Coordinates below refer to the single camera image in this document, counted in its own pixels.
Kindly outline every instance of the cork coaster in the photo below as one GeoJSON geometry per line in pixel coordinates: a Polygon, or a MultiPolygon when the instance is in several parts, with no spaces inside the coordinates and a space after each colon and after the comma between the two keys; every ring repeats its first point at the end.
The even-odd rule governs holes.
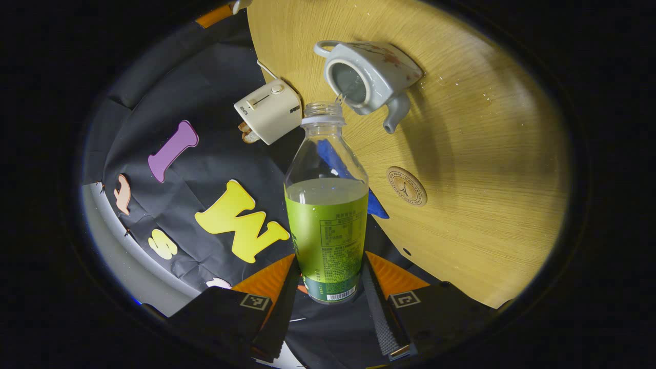
{"type": "Polygon", "coordinates": [[[426,190],[421,182],[407,170],[401,167],[390,167],[387,169],[387,180],[396,194],[408,204],[424,206],[428,201],[426,190]]]}

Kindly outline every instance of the wooden table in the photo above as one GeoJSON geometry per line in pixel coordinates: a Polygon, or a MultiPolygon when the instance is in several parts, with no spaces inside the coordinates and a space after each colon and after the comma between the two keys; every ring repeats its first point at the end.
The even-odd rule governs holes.
{"type": "Polygon", "coordinates": [[[516,297],[548,257],[569,196],[562,119],[531,75],[419,1],[256,0],[248,17],[259,60],[304,103],[335,98],[312,52],[320,40],[389,42],[426,72],[393,135],[382,128],[387,108],[358,116],[344,107],[344,136],[390,215],[377,221],[401,254],[474,299],[498,307],[516,297]],[[419,179],[425,206],[394,192],[391,166],[419,179]]]}

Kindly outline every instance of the orange panel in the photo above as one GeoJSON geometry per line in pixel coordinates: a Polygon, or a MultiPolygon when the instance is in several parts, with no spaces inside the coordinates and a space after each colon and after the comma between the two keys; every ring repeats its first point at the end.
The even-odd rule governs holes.
{"type": "Polygon", "coordinates": [[[365,251],[385,299],[395,293],[429,286],[423,279],[378,255],[365,251]]]}
{"type": "Polygon", "coordinates": [[[226,19],[231,15],[232,4],[228,4],[201,16],[196,20],[196,23],[200,24],[203,28],[207,28],[219,20],[226,19]]]}
{"type": "Polygon", "coordinates": [[[271,308],[266,315],[264,322],[269,319],[269,315],[276,306],[278,295],[283,288],[285,278],[289,272],[289,267],[294,261],[295,254],[284,257],[262,269],[261,271],[253,274],[252,276],[242,280],[232,289],[244,293],[251,293],[258,296],[267,296],[271,298],[271,308]]]}

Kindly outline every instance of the blue object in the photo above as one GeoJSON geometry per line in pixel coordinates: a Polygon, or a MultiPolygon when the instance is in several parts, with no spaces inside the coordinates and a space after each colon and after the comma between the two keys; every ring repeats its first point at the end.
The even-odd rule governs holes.
{"type": "MultiPolygon", "coordinates": [[[[317,152],[321,159],[328,164],[328,166],[335,168],[337,175],[342,178],[352,179],[353,176],[348,172],[348,169],[344,165],[344,162],[339,158],[339,155],[335,152],[333,145],[328,142],[328,140],[320,140],[317,142],[317,152]]],[[[390,216],[387,215],[385,209],[383,209],[380,201],[376,195],[373,194],[371,188],[369,189],[369,202],[367,205],[367,213],[371,215],[376,215],[381,219],[389,219],[390,216]]]]}

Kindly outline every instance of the green tea bottle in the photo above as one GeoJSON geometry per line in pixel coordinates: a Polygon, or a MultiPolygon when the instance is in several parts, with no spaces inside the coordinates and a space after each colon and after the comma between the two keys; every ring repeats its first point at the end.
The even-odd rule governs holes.
{"type": "Polygon", "coordinates": [[[358,285],[369,178],[342,137],[339,104],[314,102],[305,115],[305,139],[285,176],[289,226],[308,295],[342,303],[358,285]]]}

